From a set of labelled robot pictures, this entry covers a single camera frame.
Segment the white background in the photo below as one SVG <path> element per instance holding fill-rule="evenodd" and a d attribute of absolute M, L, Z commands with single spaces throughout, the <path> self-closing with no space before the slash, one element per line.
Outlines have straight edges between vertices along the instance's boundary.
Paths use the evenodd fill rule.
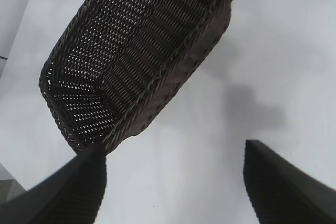
<path fill-rule="evenodd" d="M 73 156 L 38 90 L 83 0 L 30 0 L 0 80 L 0 162 L 26 189 Z M 97 223 L 258 223 L 242 178 L 257 138 L 336 188 L 336 0 L 235 0 L 218 46 L 108 156 Z"/>

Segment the white table surface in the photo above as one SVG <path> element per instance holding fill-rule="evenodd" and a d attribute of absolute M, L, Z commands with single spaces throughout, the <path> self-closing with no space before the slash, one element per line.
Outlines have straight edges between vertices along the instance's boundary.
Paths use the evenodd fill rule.
<path fill-rule="evenodd" d="M 0 163 L 30 189 L 67 163 L 43 63 L 84 0 L 29 0 L 0 79 Z M 218 46 L 137 137 L 108 156 L 96 223 L 258 223 L 244 141 L 336 188 L 336 0 L 235 0 Z"/>

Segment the gray wall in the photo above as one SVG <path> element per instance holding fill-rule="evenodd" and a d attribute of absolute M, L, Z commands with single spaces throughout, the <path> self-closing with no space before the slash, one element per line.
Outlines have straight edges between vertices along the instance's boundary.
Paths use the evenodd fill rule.
<path fill-rule="evenodd" d="M 0 56 L 8 58 L 28 0 L 0 0 Z M 0 59 L 0 77 L 6 61 Z"/>
<path fill-rule="evenodd" d="M 13 179 L 12 175 L 0 164 L 0 180 Z"/>

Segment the wicker basket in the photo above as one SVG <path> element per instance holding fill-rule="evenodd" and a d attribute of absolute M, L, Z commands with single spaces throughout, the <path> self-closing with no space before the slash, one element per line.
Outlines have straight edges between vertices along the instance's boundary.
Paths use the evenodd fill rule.
<path fill-rule="evenodd" d="M 85 0 L 39 86 L 75 152 L 142 132 L 201 64 L 232 0 Z"/>

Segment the dark brown wicker basket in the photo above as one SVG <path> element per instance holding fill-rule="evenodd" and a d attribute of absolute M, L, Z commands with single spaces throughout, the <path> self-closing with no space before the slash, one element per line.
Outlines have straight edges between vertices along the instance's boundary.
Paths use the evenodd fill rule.
<path fill-rule="evenodd" d="M 75 152 L 142 132 L 201 64 L 232 0 L 85 0 L 39 86 Z"/>

